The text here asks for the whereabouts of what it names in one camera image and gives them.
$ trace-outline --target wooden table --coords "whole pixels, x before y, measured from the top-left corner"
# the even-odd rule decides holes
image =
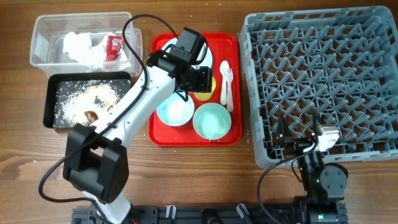
[[[72,208],[89,204],[54,204],[37,193],[45,171],[65,153],[66,133],[43,127],[47,77],[29,64],[36,18],[47,14],[129,11],[154,14],[179,32],[185,26],[200,32],[228,32],[238,39],[244,17],[254,12],[327,9],[370,5],[389,6],[396,16],[398,1],[125,1],[81,3],[64,0],[7,1],[0,6],[0,222],[69,223]],[[144,39],[144,55],[152,39],[167,28],[151,19],[134,21]],[[247,86],[241,75],[243,136],[233,147],[159,148],[144,126],[129,150],[130,177],[125,187],[134,205],[177,206],[256,203],[262,173],[254,162],[249,132]],[[345,163],[349,172],[346,200],[350,223],[398,222],[398,163]],[[45,191],[56,198],[81,196],[62,179],[58,169]],[[268,202],[290,202],[302,195],[289,169],[266,178],[262,195]]]

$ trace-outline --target red tray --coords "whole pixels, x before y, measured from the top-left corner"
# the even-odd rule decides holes
[[[220,103],[221,83],[223,77],[220,73],[221,62],[227,60],[234,73],[232,91],[234,110],[231,114],[232,125],[229,132],[218,140],[207,140],[202,138],[193,128],[191,120],[179,127],[171,127],[159,119],[156,111],[148,120],[148,134],[150,140],[165,147],[186,147],[186,146],[231,146],[237,143],[242,137],[242,115],[241,115],[241,90],[239,84],[238,46],[233,36],[226,33],[205,33],[211,53],[213,54],[213,76],[216,79],[216,89],[208,101],[202,102],[195,98],[193,93],[190,96],[195,104],[195,109],[205,103]],[[160,34],[152,42],[152,51],[155,52],[165,45],[173,34]]]

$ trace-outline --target red packet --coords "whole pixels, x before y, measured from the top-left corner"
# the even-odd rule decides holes
[[[108,36],[108,43],[106,44],[106,61],[113,61],[118,57],[120,49],[123,46],[123,38],[118,36]]]

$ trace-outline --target white fork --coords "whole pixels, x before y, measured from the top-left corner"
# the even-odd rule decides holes
[[[234,110],[234,102],[232,100],[232,80],[234,79],[234,73],[232,69],[228,68],[226,70],[226,82],[227,82],[227,89],[226,89],[226,109],[229,112]]]

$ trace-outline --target black tray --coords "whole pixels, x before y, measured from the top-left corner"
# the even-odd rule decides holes
[[[71,73],[71,74],[56,74],[49,78],[47,85],[47,96],[44,106],[43,124],[46,128],[65,129],[71,128],[67,124],[60,124],[63,116],[62,113],[55,119],[56,102],[60,102],[63,96],[81,91],[80,85],[67,85],[66,82],[73,81],[91,81],[97,80],[98,84],[111,83],[116,94],[121,99],[132,87],[131,77],[128,72],[96,72],[96,73]]]

